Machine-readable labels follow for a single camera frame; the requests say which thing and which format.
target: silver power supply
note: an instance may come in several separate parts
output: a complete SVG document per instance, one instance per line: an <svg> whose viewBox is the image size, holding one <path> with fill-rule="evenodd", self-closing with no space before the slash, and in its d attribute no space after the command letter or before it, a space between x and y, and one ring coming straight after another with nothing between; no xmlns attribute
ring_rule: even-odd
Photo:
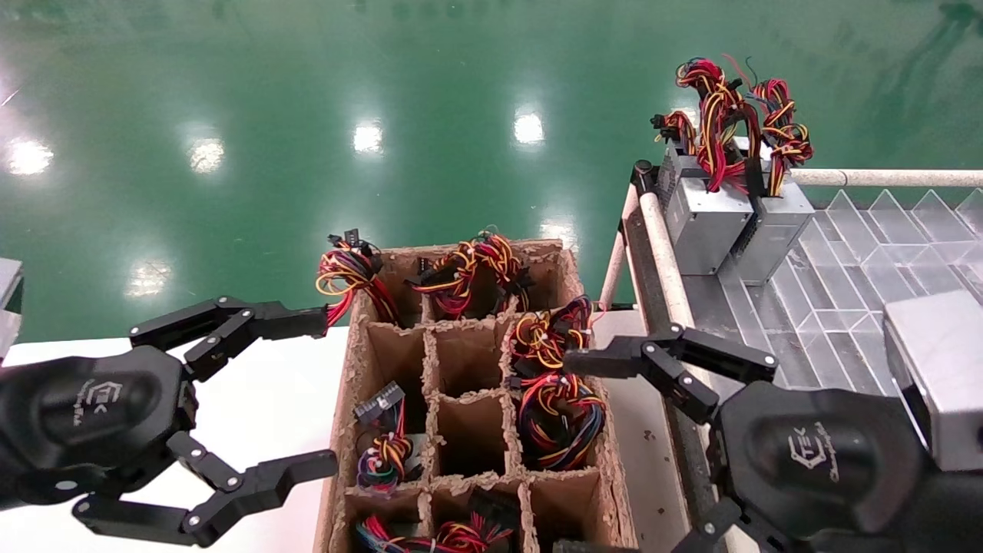
<svg viewBox="0 0 983 553"><path fill-rule="evenodd" d="M814 214L802 189L788 175L780 197L760 198L756 215L732 252L741 280L747 285L765 285Z"/></svg>
<svg viewBox="0 0 983 553"><path fill-rule="evenodd" d="M703 179L680 178L665 212L679 273L714 275L752 214L747 196L726 183L707 192Z"/></svg>
<svg viewBox="0 0 983 553"><path fill-rule="evenodd" d="M695 155L683 153L682 143L677 140L666 140L663 164L659 168L659 178L656 180L659 205L663 207L663 215L668 211L672 192L683 177L707 177L707 172L696 162Z"/></svg>
<svg viewBox="0 0 983 553"><path fill-rule="evenodd" d="M889 303L888 364L942 470L983 469L983 307L966 290Z"/></svg>

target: wire harness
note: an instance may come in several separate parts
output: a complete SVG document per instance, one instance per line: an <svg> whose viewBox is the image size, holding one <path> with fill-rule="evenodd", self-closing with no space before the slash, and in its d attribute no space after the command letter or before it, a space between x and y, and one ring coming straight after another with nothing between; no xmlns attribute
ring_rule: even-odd
<svg viewBox="0 0 983 553"><path fill-rule="evenodd" d="M526 314L510 338L516 372L509 387L522 391L518 430L527 464L543 470L584 465L601 433L607 407L582 379L563 372L563 355L590 340L593 304L579 296L554 313Z"/></svg>
<svg viewBox="0 0 983 553"><path fill-rule="evenodd" d="M382 433L362 452L357 466L359 487L379 495L390 495L400 482L413 479L407 460L413 441L406 437L406 399L395 383L355 409L359 421Z"/></svg>
<svg viewBox="0 0 983 553"><path fill-rule="evenodd" d="M795 101L788 94L788 83L781 79L768 79L758 83L747 97L761 103L765 112L763 133L765 142L772 149L772 167L769 171L769 196L781 194L781 183L790 167L802 165L812 158L812 143L805 125L795 123Z"/></svg>
<svg viewBox="0 0 983 553"><path fill-rule="evenodd" d="M341 296L341 299L328 306L324 333L344 317L359 290L369 295L380 321L396 324L396 304L378 277L382 270L378 248L361 240L357 228L345 232L344 237L331 234L327 239L334 249L320 256L315 288L324 295Z"/></svg>
<svg viewBox="0 0 983 553"><path fill-rule="evenodd" d="M407 283L432 298L449 318L457 320L472 305L473 284L481 268L493 272L498 288L493 313L504 311L508 298L513 295L519 300L520 311L529 309L528 288L532 285L529 269L515 257L507 238L487 229L471 240L459 242L454 251L430 267L423 260L419 281L407 280Z"/></svg>
<svg viewBox="0 0 983 553"><path fill-rule="evenodd" d="M708 192L718 192L726 182L752 197L780 196L781 183L789 168L800 166L813 155L809 131L792 119L795 102L789 96L785 81L758 82L755 75L752 85L737 63L730 56L726 57L741 79L728 81L723 69L706 58L692 58L676 69L676 84L694 89L700 96L699 129L695 140L693 126L682 111L656 115L651 122L660 130L659 138L678 140L685 154L696 156L697 163L708 175ZM749 91L741 93L742 85ZM761 107L763 120L759 120L755 104ZM733 143L737 125L742 121L748 138L746 153ZM762 141L772 149L768 183L757 176Z"/></svg>
<svg viewBox="0 0 983 553"><path fill-rule="evenodd" d="M582 379L559 371L521 386L518 426L528 460L543 470L581 468L604 428L604 402Z"/></svg>
<svg viewBox="0 0 983 553"><path fill-rule="evenodd" d="M513 530L472 512L468 522L445 522L433 538L394 535L376 515L358 522L355 532L372 553L484 553Z"/></svg>

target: logo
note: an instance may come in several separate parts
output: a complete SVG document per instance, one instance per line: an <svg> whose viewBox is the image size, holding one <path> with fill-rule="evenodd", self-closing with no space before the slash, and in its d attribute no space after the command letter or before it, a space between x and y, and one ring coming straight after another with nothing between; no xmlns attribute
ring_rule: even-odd
<svg viewBox="0 0 983 553"><path fill-rule="evenodd" d="M829 461L830 480L839 482L839 463L837 450L833 447L833 436L822 422L817 421L814 426L816 431L814 436L809 435L809 429L806 427L792 428L793 434L788 436L788 449L792 460L809 470Z"/></svg>
<svg viewBox="0 0 983 553"><path fill-rule="evenodd" d="M74 408L73 426L82 425L82 418L86 415L87 405L95 405L95 409L92 410L93 413L109 412L107 405L118 401L120 392L123 391L123 385L115 382L106 381L93 386L94 383L95 379L86 380L79 392L75 394L75 404L72 405Z"/></svg>
<svg viewBox="0 0 983 553"><path fill-rule="evenodd" d="M826 460L826 450L823 449L823 443L819 441L819 438L816 438L816 444L813 446L812 438L806 436L805 428L793 428L792 430L795 431L795 434L788 437L788 447L792 451L792 460L809 470L822 464Z"/></svg>

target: white table surface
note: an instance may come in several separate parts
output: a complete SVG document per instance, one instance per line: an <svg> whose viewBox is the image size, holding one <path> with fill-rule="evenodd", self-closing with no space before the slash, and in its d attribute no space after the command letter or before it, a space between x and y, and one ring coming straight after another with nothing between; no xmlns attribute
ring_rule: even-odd
<svg viewBox="0 0 983 553"><path fill-rule="evenodd" d="M260 461L330 447L348 328L326 338L261 340L218 375L197 385L201 407L192 436L242 471ZM173 350L183 354L191 345ZM130 349L126 338L22 343L4 366L71 355L100 357ZM242 519L217 543L216 553L313 550L323 480L296 486L283 508ZM211 489L175 463L124 499L192 508ZM71 515L77 500L50 507L0 512L0 550L65 553L174 553L186 546L98 536Z"/></svg>

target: cardboard box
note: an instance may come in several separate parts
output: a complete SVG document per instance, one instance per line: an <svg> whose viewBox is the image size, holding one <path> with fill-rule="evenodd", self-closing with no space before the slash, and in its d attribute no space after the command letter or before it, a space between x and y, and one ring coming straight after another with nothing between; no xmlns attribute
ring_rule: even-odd
<svg viewBox="0 0 983 553"><path fill-rule="evenodd" d="M637 547L610 410L584 468L539 471L522 462L514 393L502 385L513 375L508 337L521 317L516 301L494 317L440 321L431 302L403 283L416 275L418 258L437 259L453 247L383 252L380 277L409 329L380 323L364 295L355 301L331 436L339 473L324 484L316 551L358 551L352 523L373 513L413 527L417 535L433 535L443 522L466 519L468 498L478 487L518 501L515 543L524 553L549 553L559 538ZM559 240L513 241L512 247L530 267L534 310L562 307L583 293L573 254ZM473 292L476 301L486 301L493 283ZM353 409L390 381L406 393L407 432L426 437L421 478L382 498L356 487L359 429ZM605 387L588 382L607 401Z"/></svg>

